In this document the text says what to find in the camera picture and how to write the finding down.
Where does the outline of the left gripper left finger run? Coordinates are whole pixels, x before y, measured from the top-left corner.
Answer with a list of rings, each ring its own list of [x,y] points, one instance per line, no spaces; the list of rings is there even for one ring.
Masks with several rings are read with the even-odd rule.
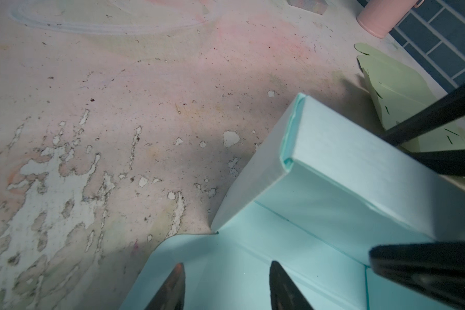
[[[185,267],[175,265],[145,310],[183,310],[185,303]]]

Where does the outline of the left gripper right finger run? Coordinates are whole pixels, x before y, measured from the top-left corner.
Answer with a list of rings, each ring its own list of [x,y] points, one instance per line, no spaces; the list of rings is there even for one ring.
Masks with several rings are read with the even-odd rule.
[[[269,270],[272,310],[313,310],[281,264],[272,261]]]

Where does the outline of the light blue paper box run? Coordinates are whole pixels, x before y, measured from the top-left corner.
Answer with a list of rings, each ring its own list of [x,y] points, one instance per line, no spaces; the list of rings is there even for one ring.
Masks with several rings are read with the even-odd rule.
[[[277,261],[315,309],[441,309],[374,274],[369,251],[465,241],[465,192],[298,94],[229,188],[211,230],[162,242],[121,307],[146,308],[180,263],[186,309],[269,309]]]

